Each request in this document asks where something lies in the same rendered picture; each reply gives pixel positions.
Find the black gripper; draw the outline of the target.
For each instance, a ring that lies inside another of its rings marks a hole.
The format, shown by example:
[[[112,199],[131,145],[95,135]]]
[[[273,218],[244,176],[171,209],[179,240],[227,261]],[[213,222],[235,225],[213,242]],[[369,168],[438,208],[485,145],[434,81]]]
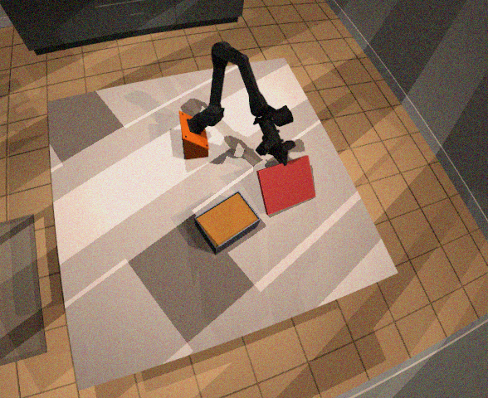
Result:
[[[288,152],[295,147],[295,143],[294,141],[285,142],[284,139],[281,139],[279,135],[280,132],[280,130],[275,129],[269,133],[263,134],[263,138],[270,138],[276,145],[274,145],[275,147],[271,145],[271,149],[268,151],[269,153],[267,154],[273,155],[279,163],[283,163],[286,166]]]

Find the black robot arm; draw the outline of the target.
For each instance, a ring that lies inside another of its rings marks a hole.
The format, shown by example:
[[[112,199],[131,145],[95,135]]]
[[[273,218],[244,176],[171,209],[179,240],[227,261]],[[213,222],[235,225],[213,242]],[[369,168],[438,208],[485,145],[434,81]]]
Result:
[[[249,105],[252,115],[256,116],[253,125],[259,124],[263,134],[276,129],[276,126],[283,126],[293,122],[293,116],[287,106],[277,110],[272,108],[266,101],[265,96],[260,92],[256,78],[247,55],[233,48],[228,42],[215,43],[211,54],[213,73],[210,103],[207,109],[197,113],[191,119],[186,119],[190,132],[202,134],[207,126],[216,125],[223,117],[224,108],[221,107],[221,98],[225,70],[227,63],[238,66],[242,79],[249,95]],[[260,117],[260,118],[258,118]],[[256,148],[260,155],[267,155],[271,145],[275,143],[270,138],[262,138],[262,142]],[[274,146],[275,145],[275,146]]]

